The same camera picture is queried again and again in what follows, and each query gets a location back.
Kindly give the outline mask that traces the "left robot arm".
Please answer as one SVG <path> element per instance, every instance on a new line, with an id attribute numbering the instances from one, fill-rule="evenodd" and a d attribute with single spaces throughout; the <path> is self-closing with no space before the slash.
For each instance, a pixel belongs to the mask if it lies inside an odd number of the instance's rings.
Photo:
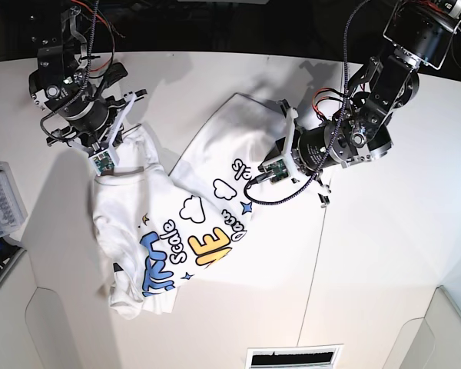
<path id="1" fill-rule="evenodd" d="M 297 110 L 281 101 L 285 135 L 259 165 L 259 175 L 244 186 L 283 180 L 300 183 L 283 204 L 317 184 L 323 206 L 330 189 L 321 181 L 323 170 L 334 165 L 352 167 L 382 158 L 392 148 L 387 129 L 395 110 L 414 99 L 420 66 L 439 70 L 461 34 L 461 1 L 398 1 L 383 30 L 388 49 L 370 57 L 354 74 L 343 60 L 343 88 L 321 88 L 311 106 L 320 124 L 299 125 Z"/>

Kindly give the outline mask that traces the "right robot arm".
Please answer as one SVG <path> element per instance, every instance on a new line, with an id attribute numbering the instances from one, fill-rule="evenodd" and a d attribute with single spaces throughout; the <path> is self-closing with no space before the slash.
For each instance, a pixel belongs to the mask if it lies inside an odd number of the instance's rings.
<path id="1" fill-rule="evenodd" d="M 78 144 L 89 153 L 122 143 L 128 97 L 105 97 L 104 91 L 127 77 L 126 68 L 109 58 L 93 65 L 95 31 L 112 24 L 97 1 L 33 1 L 31 39 L 37 68 L 28 77 L 36 106 L 48 113 L 39 123 L 47 145 Z"/>

